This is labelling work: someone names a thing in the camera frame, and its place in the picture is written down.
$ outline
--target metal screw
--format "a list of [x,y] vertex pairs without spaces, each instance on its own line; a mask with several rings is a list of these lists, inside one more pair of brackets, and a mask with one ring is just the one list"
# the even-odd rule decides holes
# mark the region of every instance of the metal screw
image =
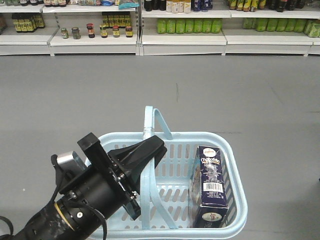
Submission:
[[82,218],[83,215],[84,215],[84,214],[80,211],[80,212],[78,212],[78,213],[76,214],[76,217],[77,217],[78,219],[80,219],[80,218]]
[[77,194],[73,191],[69,191],[69,196],[72,198],[72,199],[76,199],[77,198]]

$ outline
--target light blue shopping basket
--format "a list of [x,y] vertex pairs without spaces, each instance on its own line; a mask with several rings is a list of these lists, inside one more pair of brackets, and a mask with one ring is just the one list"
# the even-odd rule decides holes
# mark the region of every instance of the light blue shopping basket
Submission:
[[[154,132],[155,119],[163,132]],[[248,205],[239,177],[233,151],[226,140],[210,132],[170,132],[161,113],[152,106],[145,108],[143,132],[114,132],[99,139],[106,152],[136,144],[157,135],[167,153],[154,169],[154,160],[145,167],[140,178],[141,216],[133,221],[124,208],[107,220],[110,240],[175,239],[213,240],[237,235],[246,224]],[[188,228],[188,195],[190,169],[199,145],[219,147],[224,186],[229,210],[221,228]],[[103,238],[102,228],[90,237]]]

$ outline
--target store shelf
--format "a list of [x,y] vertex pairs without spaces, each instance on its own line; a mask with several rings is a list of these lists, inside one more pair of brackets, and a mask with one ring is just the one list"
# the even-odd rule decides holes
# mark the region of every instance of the store shelf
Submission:
[[40,4],[36,6],[0,6],[0,13],[41,13],[45,5]]
[[[85,29],[80,29],[81,33],[87,33]],[[72,35],[68,39],[63,39],[60,31],[50,41],[51,54],[95,54],[95,53],[136,53],[137,52],[137,32],[133,32],[133,37],[126,37],[125,30],[120,30],[120,37],[113,37],[111,29],[108,29],[108,37],[102,38],[96,34],[95,38],[82,35],[80,39],[73,39]]]
[[0,45],[47,45],[56,31],[56,27],[46,27],[35,32],[18,33],[9,27],[0,35]]
[[143,45],[226,45],[220,33],[158,34],[155,29],[143,29]]
[[57,29],[46,27],[35,32],[17,33],[13,27],[9,27],[0,35],[0,55],[49,55],[48,42]]
[[228,44],[253,44],[253,45],[309,45],[313,39],[304,33],[297,32],[259,32],[253,29],[224,29],[225,38]]
[[199,11],[191,13],[171,13],[160,10],[142,10],[143,18],[230,18],[231,13],[228,7],[222,2],[214,2],[213,9],[209,11]]
[[143,55],[222,54],[227,44],[222,33],[157,34],[143,29]]
[[303,9],[296,8],[293,11],[285,10],[277,12],[265,9],[255,12],[230,10],[231,18],[283,18],[283,19],[320,19],[320,9],[305,6]]
[[66,7],[44,7],[44,13],[99,13],[99,12],[134,12],[135,8],[119,10],[119,6],[82,6],[78,4],[67,5]]
[[224,29],[225,53],[307,55],[313,40],[303,33]]

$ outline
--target black cable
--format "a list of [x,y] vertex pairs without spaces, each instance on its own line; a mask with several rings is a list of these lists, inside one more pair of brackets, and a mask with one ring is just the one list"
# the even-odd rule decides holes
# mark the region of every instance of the black cable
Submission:
[[[58,181],[58,184],[56,185],[56,188],[53,192],[53,195],[49,201],[49,204],[53,204],[55,202],[55,199],[59,193],[59,190],[61,188],[61,185],[65,179],[65,176],[67,174],[71,174],[71,172],[68,172],[68,171],[63,171],[62,172],[62,175],[61,175],[61,178],[59,179]],[[89,205],[86,205],[86,204],[82,204],[82,203],[77,203],[77,202],[74,202],[74,201],[71,201],[71,200],[63,200],[63,204],[66,206],[66,207],[70,207],[70,208],[85,208],[85,209],[88,209],[90,212],[92,212],[101,222],[101,225],[102,225],[102,228],[103,228],[103,240],[106,240],[107,238],[107,223],[106,223],[106,219],[105,219],[105,216],[99,212],[97,209],[95,209],[94,207],[91,207]]]
[[0,240],[10,240],[14,235],[14,226],[12,222],[4,216],[0,216],[0,220],[4,221],[8,225],[10,230],[10,234],[1,235]]
[[88,209],[89,211],[91,211],[101,222],[102,225],[102,229],[103,229],[103,240],[106,240],[107,238],[107,222],[105,219],[105,216],[99,212],[97,209],[93,208],[92,206],[89,205],[85,205],[82,203],[78,203],[78,202],[74,202],[71,200],[63,200],[63,204],[66,207],[70,207],[70,208],[85,208]]

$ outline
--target barcode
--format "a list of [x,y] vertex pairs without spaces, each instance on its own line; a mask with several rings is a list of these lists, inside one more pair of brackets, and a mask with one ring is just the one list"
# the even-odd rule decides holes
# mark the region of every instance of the barcode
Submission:
[[203,191],[214,191],[223,193],[224,189],[221,183],[217,182],[204,182],[203,183]]

